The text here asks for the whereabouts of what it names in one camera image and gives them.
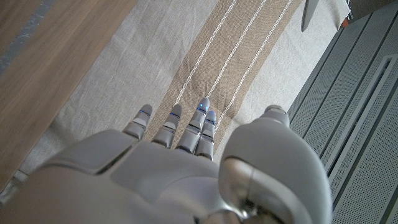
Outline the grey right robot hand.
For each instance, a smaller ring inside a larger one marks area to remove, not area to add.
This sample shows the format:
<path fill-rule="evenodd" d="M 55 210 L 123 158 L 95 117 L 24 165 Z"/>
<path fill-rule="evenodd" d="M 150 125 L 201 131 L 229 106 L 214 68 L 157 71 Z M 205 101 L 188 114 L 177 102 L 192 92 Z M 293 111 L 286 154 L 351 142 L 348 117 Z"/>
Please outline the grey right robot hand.
<path fill-rule="evenodd" d="M 178 143 L 175 105 L 151 141 L 144 105 L 122 130 L 96 133 L 45 161 L 1 209 L 2 223 L 330 223 L 323 164 L 268 106 L 236 128 L 219 162 L 202 99 Z"/>

